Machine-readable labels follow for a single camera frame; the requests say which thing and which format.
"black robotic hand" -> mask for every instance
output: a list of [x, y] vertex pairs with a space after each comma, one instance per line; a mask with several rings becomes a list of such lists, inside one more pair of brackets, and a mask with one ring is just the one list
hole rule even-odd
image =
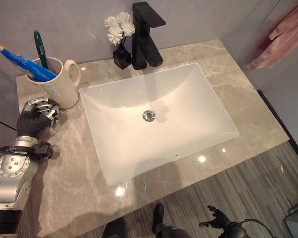
[[57, 119], [59, 105], [48, 97], [28, 101], [17, 121], [17, 135], [38, 138], [39, 133]]
[[208, 206], [208, 209], [213, 212], [214, 219], [208, 222], [201, 222], [199, 225], [214, 228], [222, 228], [224, 232], [219, 238], [249, 238], [246, 230], [241, 226], [241, 223], [232, 222], [227, 215], [213, 206]]
[[210, 221], [211, 227], [214, 228], [225, 228], [228, 224], [231, 223], [230, 219], [219, 209], [208, 206], [208, 209], [213, 212], [214, 219]]

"mug handle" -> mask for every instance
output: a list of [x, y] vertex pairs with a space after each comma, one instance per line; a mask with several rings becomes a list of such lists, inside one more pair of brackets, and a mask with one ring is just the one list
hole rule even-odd
[[72, 59], [68, 59], [65, 64], [64, 64], [64, 68], [66, 69], [66, 71], [68, 72], [69, 71], [69, 68], [72, 66], [72, 65], [75, 65], [77, 70], [78, 70], [78, 76], [77, 76], [77, 79], [74, 80], [73, 84], [78, 87], [79, 86], [79, 83], [80, 83], [80, 78], [81, 78], [81, 73], [80, 73], [80, 69], [77, 65], [77, 63], [75, 63], [74, 60]]

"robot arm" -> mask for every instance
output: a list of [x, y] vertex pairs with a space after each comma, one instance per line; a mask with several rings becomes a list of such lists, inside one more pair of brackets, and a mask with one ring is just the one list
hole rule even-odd
[[266, 225], [264, 225], [262, 222], [258, 221], [257, 219], [245, 219], [242, 222], [232, 222], [227, 215], [220, 211], [219, 209], [208, 206], [208, 209], [213, 212], [214, 219], [207, 222], [201, 222], [199, 224], [200, 227], [214, 227], [214, 228], [222, 228], [224, 230], [223, 233], [220, 234], [219, 238], [250, 238], [250, 236], [247, 234], [246, 230], [242, 227], [242, 224], [245, 222], [253, 221], [261, 224], [264, 226], [270, 236], [272, 238], [276, 238], [273, 233], [268, 229]]
[[49, 143], [38, 143], [39, 133], [54, 123], [58, 113], [58, 104], [47, 97], [27, 102], [18, 118], [14, 144], [0, 148], [4, 153], [0, 159], [0, 237], [16, 237], [37, 161], [53, 154]]

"faucet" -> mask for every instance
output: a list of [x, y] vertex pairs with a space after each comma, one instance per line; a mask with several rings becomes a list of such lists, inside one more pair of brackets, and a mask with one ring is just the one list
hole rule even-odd
[[155, 46], [150, 29], [165, 25], [165, 21], [149, 6], [148, 3], [133, 4], [135, 33], [133, 34], [132, 65], [135, 70], [162, 65], [163, 58]]

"wooden floor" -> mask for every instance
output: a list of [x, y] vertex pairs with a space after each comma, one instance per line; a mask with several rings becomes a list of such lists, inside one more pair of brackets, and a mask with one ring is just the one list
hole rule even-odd
[[[151, 233], [152, 212], [158, 202], [165, 205], [164, 222], [187, 230], [193, 238], [217, 238], [221, 233], [219, 229], [199, 228], [199, 222], [212, 219], [207, 205], [219, 208], [234, 221], [256, 218], [278, 238], [290, 238], [283, 219], [298, 202], [298, 157], [286, 142], [127, 214], [130, 238], [154, 237]], [[19, 237], [36, 237], [30, 226], [31, 211], [28, 203], [18, 227]], [[269, 237], [256, 223], [246, 223], [244, 227], [252, 238]], [[104, 228], [78, 237], [100, 238]]]

